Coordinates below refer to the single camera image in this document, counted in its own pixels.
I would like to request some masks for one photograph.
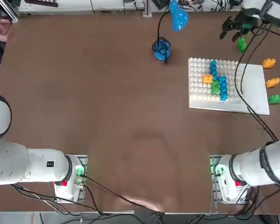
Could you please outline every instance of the yellow block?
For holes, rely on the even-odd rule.
[[[202,78],[202,83],[210,84],[213,82],[213,76],[212,75],[204,75]]]
[[[277,85],[280,82],[279,78],[272,78],[266,82],[266,87],[271,88]]]
[[[264,69],[271,69],[272,67],[274,67],[275,63],[276,63],[275,59],[268,58],[263,61],[262,66]]]

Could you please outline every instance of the floor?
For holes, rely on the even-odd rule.
[[[151,210],[147,209],[141,209],[135,211],[135,216],[137,216],[141,221],[147,224],[161,224],[155,216],[151,216],[149,222],[148,218],[149,216],[153,214]],[[91,214],[83,214],[82,218],[84,220],[84,224],[90,224],[90,221],[86,221],[87,219],[94,219],[97,218],[98,215],[95,213]],[[166,215],[163,218],[164,224],[189,224],[196,215]],[[222,217],[218,215],[210,215],[207,218],[213,219],[217,217]],[[265,219],[267,219],[267,224],[277,224],[276,222],[270,222],[269,216],[264,216]],[[42,213],[42,220],[43,224],[63,224],[66,221],[70,220],[76,220],[73,222],[70,222],[70,224],[79,224],[80,223],[80,217],[73,217],[73,216],[64,216],[64,215],[58,215],[56,213]],[[219,219],[219,220],[213,220],[213,221],[207,221],[207,220],[201,220],[199,224],[207,224],[212,222],[212,224],[242,224],[245,222],[246,224],[264,224],[264,222],[261,221],[260,217],[258,215],[254,215],[251,219],[247,221],[240,221],[233,217],[228,217],[225,219]],[[129,215],[126,216],[118,216],[114,218],[110,218],[107,220],[99,221],[99,224],[140,224],[140,222]],[[23,213],[0,213],[0,224],[42,224],[40,220],[39,213],[30,213],[30,212],[23,212]]]

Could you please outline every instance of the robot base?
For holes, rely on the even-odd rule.
[[[229,160],[231,155],[224,155],[220,158],[219,163],[217,163],[214,174],[218,181],[220,187],[221,197],[224,204],[243,204],[245,202],[245,197],[247,195],[245,186],[236,186],[236,183],[231,177],[229,172]]]
[[[61,185],[56,185],[55,196],[71,200],[73,202],[84,201],[85,178],[80,177],[80,174],[86,174],[87,155],[68,155],[72,162],[72,171],[67,182],[62,182]],[[70,203],[65,200],[55,199],[57,203]]]

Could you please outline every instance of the lamp neck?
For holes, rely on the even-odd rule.
[[[165,13],[163,13],[163,15],[160,17],[160,20],[159,20],[159,24],[158,24],[158,40],[160,38],[160,25],[161,25],[161,21],[162,19],[165,17],[165,15],[167,15],[168,13],[170,13],[170,11],[166,11]]]

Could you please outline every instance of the brown table surface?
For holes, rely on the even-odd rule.
[[[166,16],[161,35],[172,44],[168,65],[152,54],[157,14],[149,19],[140,13],[22,17],[13,25],[0,69],[0,94],[13,111],[4,139],[87,154],[88,175],[155,210],[209,212],[209,155],[242,153],[269,140],[248,114],[188,107],[188,58],[240,57],[231,41],[234,33],[219,40],[229,15],[235,14],[190,14],[180,32],[172,30]],[[266,79],[280,77],[280,37],[272,34],[251,62],[261,64],[269,57],[277,62],[265,70]],[[273,94],[280,94],[280,84],[268,90]],[[263,119],[280,138],[280,104],[270,111]],[[51,183],[24,186],[54,195]],[[101,210],[134,208],[89,186]],[[262,187],[261,195],[274,190]],[[85,203],[92,205],[88,194]],[[219,212],[232,208],[220,205]],[[0,186],[0,211],[52,209]],[[280,193],[259,212],[280,213]]]

